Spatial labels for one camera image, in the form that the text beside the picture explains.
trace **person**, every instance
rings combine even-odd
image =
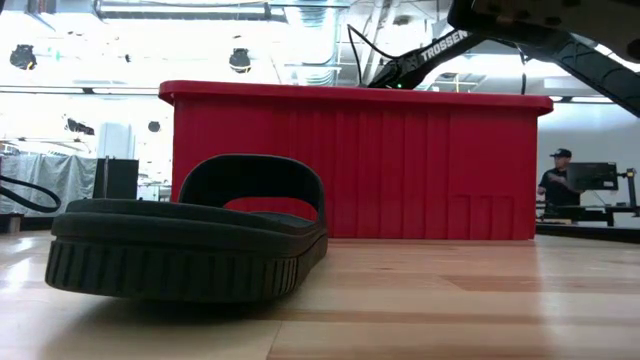
[[[567,168],[571,163],[571,151],[558,149],[551,154],[555,167],[545,171],[538,185],[538,195],[544,195],[547,204],[555,206],[580,205],[584,191],[574,190],[567,182]]]

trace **computer monitor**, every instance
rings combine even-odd
[[[575,190],[618,190],[616,163],[571,163],[567,181]]]

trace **stage light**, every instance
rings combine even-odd
[[[233,54],[229,57],[229,66],[238,74],[246,74],[251,71],[249,50],[244,48],[233,49]]]
[[[16,45],[16,49],[11,52],[9,62],[18,69],[35,69],[38,62],[33,54],[33,45]]]
[[[158,131],[160,131],[160,123],[157,122],[157,121],[150,121],[149,125],[147,126],[147,128],[151,132],[158,132]]]

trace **desk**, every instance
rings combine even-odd
[[[332,241],[268,306],[138,303],[55,290],[51,238],[0,236],[0,359],[637,359],[640,247]]]

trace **gray curtain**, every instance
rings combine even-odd
[[[43,214],[0,196],[0,214],[18,212],[26,216],[55,216],[64,212],[69,202],[93,197],[97,159],[77,156],[19,155],[4,157],[0,164],[2,175],[45,187],[58,195],[62,201],[62,206],[57,213]],[[53,201],[41,192],[6,182],[1,185],[29,201],[45,206],[54,205]]]

